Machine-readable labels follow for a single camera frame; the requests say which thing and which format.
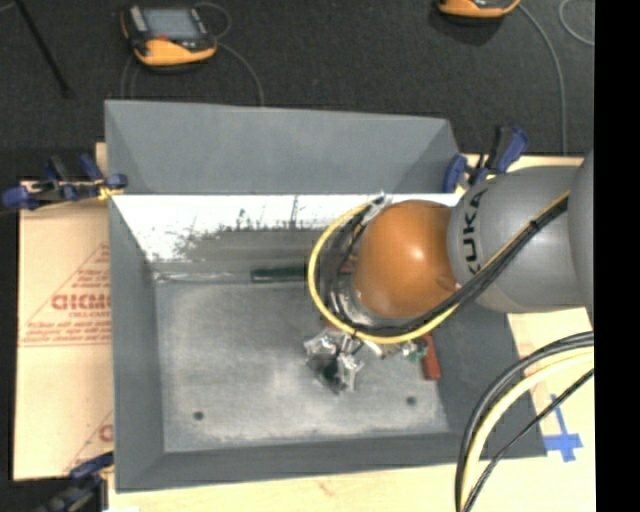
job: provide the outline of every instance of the screen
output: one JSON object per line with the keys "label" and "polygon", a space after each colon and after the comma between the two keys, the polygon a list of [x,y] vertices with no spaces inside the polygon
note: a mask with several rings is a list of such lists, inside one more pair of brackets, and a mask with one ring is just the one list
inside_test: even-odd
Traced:
{"label": "screen", "polygon": [[154,35],[171,39],[196,39],[201,35],[189,9],[145,9],[144,19]]}

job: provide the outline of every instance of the small object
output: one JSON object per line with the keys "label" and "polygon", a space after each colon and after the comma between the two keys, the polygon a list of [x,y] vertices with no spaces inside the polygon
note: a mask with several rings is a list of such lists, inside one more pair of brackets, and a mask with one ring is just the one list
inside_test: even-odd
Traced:
{"label": "small object", "polygon": [[288,283],[304,281],[307,269],[304,265],[292,267],[259,268],[251,271],[252,283]]}
{"label": "small object", "polygon": [[458,185],[465,180],[465,172],[468,169],[467,159],[460,153],[453,155],[451,162],[447,166],[444,173],[444,183],[442,184],[442,192],[445,194],[453,194]]}
{"label": "small object", "polygon": [[339,329],[327,327],[303,343],[307,366],[334,393],[355,391],[357,374],[364,367],[353,355],[360,343]]}
{"label": "small object", "polygon": [[75,467],[69,473],[72,480],[81,480],[91,476],[93,473],[103,470],[113,465],[113,452],[103,453]]}
{"label": "small object", "polygon": [[195,8],[133,4],[121,12],[120,21],[134,55],[150,69],[191,68],[217,50]]}
{"label": "small object", "polygon": [[431,334],[425,334],[422,338],[427,343],[427,353],[422,359],[422,375],[426,380],[439,380],[442,377],[436,347],[433,344]]}
{"label": "small object", "polygon": [[518,127],[498,126],[496,140],[484,167],[495,174],[504,174],[529,146],[529,137]]}
{"label": "small object", "polygon": [[443,14],[471,19],[498,19],[513,11],[520,0],[439,0]]}
{"label": "small object", "polygon": [[489,156],[483,159],[483,155],[480,155],[475,167],[471,167],[463,155],[458,153],[453,156],[445,170],[442,192],[453,193],[459,186],[468,190],[471,185],[486,180],[490,175],[506,173],[528,146],[529,138],[522,129],[498,126]]}
{"label": "small object", "polygon": [[80,155],[80,165],[89,181],[71,183],[71,174],[58,155],[52,155],[45,166],[45,179],[27,187],[20,185],[2,193],[5,208],[35,210],[42,206],[68,201],[102,197],[111,191],[122,190],[128,185],[124,174],[103,176],[93,159],[86,153]]}
{"label": "small object", "polygon": [[59,492],[47,503],[48,512],[77,512],[95,496],[96,489],[102,485],[102,477],[92,475]]}
{"label": "small object", "polygon": [[427,342],[423,338],[407,341],[402,346],[402,355],[412,363],[422,361],[427,354]]}

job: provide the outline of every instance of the blue clamp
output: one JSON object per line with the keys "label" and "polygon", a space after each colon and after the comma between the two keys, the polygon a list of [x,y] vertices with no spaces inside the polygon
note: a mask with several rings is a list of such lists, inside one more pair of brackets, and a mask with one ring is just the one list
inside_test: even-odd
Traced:
{"label": "blue clamp", "polygon": [[105,177],[86,153],[80,155],[79,160],[88,181],[72,182],[60,157],[53,155],[45,166],[44,180],[33,183],[29,188],[20,185],[5,190],[2,193],[2,204],[5,208],[35,210],[54,203],[97,197],[104,190],[122,190],[129,184],[124,174]]}
{"label": "blue clamp", "polygon": [[523,130],[511,126],[499,126],[489,156],[483,161],[482,155],[475,167],[470,167],[467,159],[456,154],[445,171],[442,191],[455,192],[458,185],[463,188],[480,183],[489,175],[504,174],[511,164],[518,160],[529,146],[529,138]]}
{"label": "blue clamp", "polygon": [[106,493],[106,481],[99,472],[113,463],[113,452],[107,452],[72,469],[69,478],[73,483],[32,512],[77,512],[82,509],[92,498]]}

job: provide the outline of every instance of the gray cylinder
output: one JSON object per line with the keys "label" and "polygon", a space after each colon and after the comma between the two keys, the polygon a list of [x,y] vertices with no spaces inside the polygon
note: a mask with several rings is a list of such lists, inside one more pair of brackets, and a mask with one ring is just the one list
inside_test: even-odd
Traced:
{"label": "gray cylinder", "polygon": [[[447,233],[449,258],[458,281],[469,281],[516,232],[570,190],[576,172],[575,167],[532,167],[472,187],[454,209]],[[505,313],[582,306],[568,213],[537,233],[476,301]]]}
{"label": "gray cylinder", "polygon": [[569,197],[569,241],[583,303],[594,322],[593,151],[576,172]]}

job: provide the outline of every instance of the yellow cable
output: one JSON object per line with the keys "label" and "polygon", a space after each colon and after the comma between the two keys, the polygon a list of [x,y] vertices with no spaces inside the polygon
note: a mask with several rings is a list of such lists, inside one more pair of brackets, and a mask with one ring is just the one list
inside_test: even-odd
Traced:
{"label": "yellow cable", "polygon": [[325,229],[324,232],[320,235],[320,238],[318,238],[316,245],[311,251],[311,256],[309,257],[309,265],[308,265],[308,271],[307,271],[309,293],[311,294],[311,298],[313,299],[313,302],[315,303],[316,307],[320,310],[322,315],[327,320],[329,320],[329,322],[335,325],[338,329],[341,329],[344,332],[349,333],[354,338],[359,338],[362,340],[372,341],[374,343],[380,343],[380,344],[400,343],[403,341],[413,340],[434,329],[447,316],[453,313],[453,311],[458,307],[458,305],[455,304],[454,306],[446,310],[444,313],[434,318],[431,322],[423,325],[419,329],[416,329],[410,333],[399,335],[399,336],[375,336],[373,334],[360,332],[353,326],[344,323],[342,320],[336,317],[331,311],[329,311],[329,309],[322,302],[322,299],[320,298],[320,294],[318,293],[318,289],[316,287],[316,279],[315,279],[316,265],[318,262],[320,251],[322,250],[322,247],[324,246],[325,242],[329,239],[329,237],[333,234],[333,232],[336,231],[344,222],[346,222],[351,217],[362,212],[367,206],[369,206],[369,204],[370,203],[363,203],[359,206],[356,206],[355,208],[352,208],[348,212],[344,213],[338,219],[333,221],[329,225],[329,227]]}
{"label": "yellow cable", "polygon": [[[581,353],[575,354],[574,352],[578,350],[580,350]],[[539,382],[542,382],[543,380],[549,378],[554,373],[566,370],[567,368],[570,368],[577,364],[593,362],[593,347],[587,348],[586,353],[584,352],[584,350],[584,348],[575,349],[575,351],[567,353],[567,357],[556,360],[548,366],[540,368],[535,373],[525,377],[513,388],[511,388],[509,392],[507,392],[498,402],[496,402],[494,407],[488,412],[484,421],[476,431],[473,442],[469,447],[467,463],[462,474],[461,503],[463,504],[463,507],[469,499],[469,494],[473,489],[473,481],[471,480],[470,476],[472,475],[472,473],[475,473],[473,469],[475,469],[475,466],[479,463],[482,449],[487,441],[487,438],[495,428],[496,423],[500,420],[500,418],[502,418],[507,409],[509,409],[516,402],[516,400],[518,400],[518,398],[520,398],[527,391],[531,390],[531,388],[533,388]]]}
{"label": "yellow cable", "polygon": [[[545,214],[546,212],[548,212],[549,210],[554,208],[558,203],[560,203],[566,197],[568,197],[568,195],[569,195],[569,192],[563,193],[561,196],[559,196],[557,199],[555,199],[551,204],[549,204],[547,207],[545,207],[538,214],[537,217],[540,217],[541,215]],[[311,256],[309,257],[309,265],[308,265],[308,272],[307,272],[307,281],[308,281],[308,285],[309,285],[309,293],[311,294],[311,298],[313,299],[314,304],[320,310],[322,315],[329,322],[331,322],[334,326],[336,326],[338,329],[341,329],[344,332],[349,333],[354,338],[360,338],[362,340],[371,341],[371,342],[382,344],[382,345],[386,344],[386,343],[403,343],[405,341],[411,341],[411,340],[419,338],[420,336],[422,336],[424,334],[427,334],[428,332],[430,332],[433,329],[435,329],[438,325],[440,325],[445,319],[447,319],[458,308],[460,303],[453,304],[452,306],[449,307],[449,309],[446,309],[445,311],[440,313],[440,315],[435,317],[433,320],[431,320],[430,322],[422,325],[421,327],[418,327],[417,329],[415,329],[415,330],[413,330],[411,332],[408,332],[408,333],[405,333],[405,334],[400,334],[400,335],[395,335],[395,336],[377,336],[377,335],[373,335],[373,334],[367,334],[367,333],[364,333],[364,332],[360,332],[355,327],[344,323],[342,320],[340,320],[338,317],[336,317],[325,306],[325,304],[322,302],[322,299],[320,298],[320,295],[319,295],[318,290],[316,288],[316,280],[315,280],[316,265],[318,263],[318,258],[319,258],[319,255],[320,255],[320,251],[322,250],[322,247],[324,246],[326,241],[329,239],[329,237],[334,233],[334,231],[336,231],[348,219],[350,219],[351,217],[353,217],[353,216],[357,215],[358,213],[362,212],[367,206],[369,206],[369,204],[370,204],[369,202],[363,203],[363,204],[361,204],[359,206],[356,206],[355,208],[352,208],[348,212],[342,214],[339,218],[337,218],[335,221],[333,221],[324,230],[324,232],[320,235],[320,238],[318,238],[318,241],[316,242],[315,246],[313,247],[313,250],[311,251]],[[504,251],[509,246],[509,244],[511,244],[517,237],[519,237],[522,233],[524,233],[524,231],[526,229],[528,229],[528,227],[529,227],[528,224],[523,226],[522,229],[520,229],[515,235],[513,235],[500,248],[499,251],[497,251],[491,258],[489,258],[489,260],[486,263],[484,263],[483,267],[488,266],[494,260],[499,258],[504,253]]]}

